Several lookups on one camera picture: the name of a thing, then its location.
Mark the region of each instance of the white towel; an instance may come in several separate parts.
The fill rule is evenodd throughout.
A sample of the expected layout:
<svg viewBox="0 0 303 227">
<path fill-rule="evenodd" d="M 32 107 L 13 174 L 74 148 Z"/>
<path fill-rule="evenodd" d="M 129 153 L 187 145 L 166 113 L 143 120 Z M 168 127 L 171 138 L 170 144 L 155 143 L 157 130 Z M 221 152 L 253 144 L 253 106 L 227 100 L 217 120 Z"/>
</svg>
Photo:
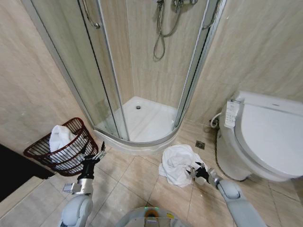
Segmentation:
<svg viewBox="0 0 303 227">
<path fill-rule="evenodd" d="M 53 128 L 51 137 L 49 139 L 50 151 L 54 152 L 56 150 L 59 150 L 60 148 L 63 148 L 65 145 L 69 144 L 75 138 L 76 135 L 74 135 L 71 132 L 71 130 L 69 130 L 69 128 L 61 125 L 56 125 Z M 56 163 L 60 163 L 76 155 L 79 149 L 82 146 L 84 146 L 84 144 L 87 142 L 87 140 L 84 140 L 82 141 L 82 143 L 80 143 L 81 139 L 82 137 L 80 136 L 70 147 L 66 148 L 66 150 L 62 150 L 56 154 L 51 155 L 50 158 L 52 159 L 52 161 Z"/>
<path fill-rule="evenodd" d="M 192 183 L 193 179 L 186 170 L 190 171 L 190 166 L 198 169 L 200 166 L 196 162 L 204 163 L 189 145 L 179 144 L 168 147 L 162 155 L 159 175 L 167 177 L 170 184 L 183 188 Z"/>
</svg>

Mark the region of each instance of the bidet control panel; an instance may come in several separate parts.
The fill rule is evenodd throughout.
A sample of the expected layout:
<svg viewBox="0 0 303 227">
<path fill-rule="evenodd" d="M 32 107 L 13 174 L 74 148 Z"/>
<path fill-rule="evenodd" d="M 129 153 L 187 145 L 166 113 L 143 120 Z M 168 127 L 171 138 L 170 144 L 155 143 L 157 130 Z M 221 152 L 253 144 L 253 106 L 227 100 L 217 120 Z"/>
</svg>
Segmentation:
<svg viewBox="0 0 303 227">
<path fill-rule="evenodd" d="M 224 122 L 224 126 L 226 128 L 232 129 L 233 127 L 235 127 L 236 116 L 239 108 L 240 108 L 240 104 L 238 102 L 232 102 L 232 101 L 227 102 L 225 122 Z"/>
</svg>

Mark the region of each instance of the red wicker basket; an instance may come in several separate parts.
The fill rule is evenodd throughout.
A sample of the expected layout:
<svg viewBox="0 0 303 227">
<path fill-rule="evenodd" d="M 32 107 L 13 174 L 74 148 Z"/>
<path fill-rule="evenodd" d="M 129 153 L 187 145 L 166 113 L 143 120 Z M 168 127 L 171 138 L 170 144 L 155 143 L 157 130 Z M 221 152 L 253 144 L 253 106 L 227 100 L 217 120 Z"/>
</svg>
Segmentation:
<svg viewBox="0 0 303 227">
<path fill-rule="evenodd" d="M 95 155 L 98 153 L 98 146 L 80 118 L 72 118 L 63 126 L 69 128 L 76 135 L 76 138 L 69 144 L 51 152 L 49 148 L 51 134 L 49 133 L 26 148 L 23 153 L 63 176 L 78 175 L 83 167 L 79 156 L 81 150 L 85 149 L 83 156 Z"/>
</svg>

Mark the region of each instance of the shower door handle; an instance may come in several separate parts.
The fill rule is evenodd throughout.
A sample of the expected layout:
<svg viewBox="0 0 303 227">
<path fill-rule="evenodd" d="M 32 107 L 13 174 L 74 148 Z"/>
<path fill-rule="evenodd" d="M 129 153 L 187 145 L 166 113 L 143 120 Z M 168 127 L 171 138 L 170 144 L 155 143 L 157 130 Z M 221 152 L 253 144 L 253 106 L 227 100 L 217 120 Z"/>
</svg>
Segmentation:
<svg viewBox="0 0 303 227">
<path fill-rule="evenodd" d="M 208 29 L 208 28 L 210 28 L 211 25 L 213 25 L 214 20 L 216 20 L 216 16 L 217 16 L 218 11 L 219 11 L 220 3 L 221 3 L 221 0 L 217 0 L 217 4 L 216 4 L 216 8 L 214 9 L 212 20 L 209 22 L 208 25 L 203 26 L 202 30 Z"/>
<path fill-rule="evenodd" d="M 87 20 L 89 20 L 90 24 L 91 24 L 95 29 L 99 29 L 99 28 L 100 28 L 100 24 L 94 22 L 94 21 L 91 19 L 91 16 L 90 16 L 90 14 L 89 14 L 89 10 L 87 9 L 86 0 L 82 0 L 82 3 L 83 3 L 83 6 L 84 6 L 84 10 L 85 10 L 85 14 L 86 14 Z"/>
</svg>

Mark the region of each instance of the shower hose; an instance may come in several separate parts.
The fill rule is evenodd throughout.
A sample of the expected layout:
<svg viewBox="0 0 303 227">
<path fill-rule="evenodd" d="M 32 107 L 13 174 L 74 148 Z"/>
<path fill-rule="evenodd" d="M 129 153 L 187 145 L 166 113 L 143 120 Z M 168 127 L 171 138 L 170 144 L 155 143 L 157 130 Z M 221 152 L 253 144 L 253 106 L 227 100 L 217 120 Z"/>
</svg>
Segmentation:
<svg viewBox="0 0 303 227">
<path fill-rule="evenodd" d="M 156 40 L 155 46 L 153 48 L 153 56 L 154 56 L 154 58 L 157 61 L 161 60 L 163 58 L 164 54 L 165 54 L 165 41 L 164 41 L 164 38 L 171 36 L 175 32 L 175 30 L 176 30 L 176 28 L 178 26 L 178 22 L 179 22 L 180 15 L 181 15 L 181 10 L 182 10 L 182 7 L 183 7 L 183 1 L 179 1 L 179 2 L 180 2 L 180 5 L 177 6 L 177 8 L 179 7 L 179 10 L 177 10 L 178 11 L 177 12 L 178 16 L 177 16 L 177 20 L 175 22 L 175 25 L 173 26 L 173 28 L 171 29 L 171 31 L 169 33 L 163 34 L 163 30 L 162 30 L 163 28 L 162 28 L 162 26 L 163 26 L 163 19 L 164 19 L 165 0 L 159 0 L 159 1 L 157 1 L 157 3 L 158 3 L 158 10 L 159 10 L 159 17 L 157 19 L 158 35 L 157 35 L 157 40 Z M 158 57 L 156 55 L 156 50 L 157 50 L 157 46 L 158 46 L 158 43 L 159 43 L 160 39 L 161 39 L 161 41 L 163 43 L 163 52 L 162 52 L 161 56 Z"/>
</svg>

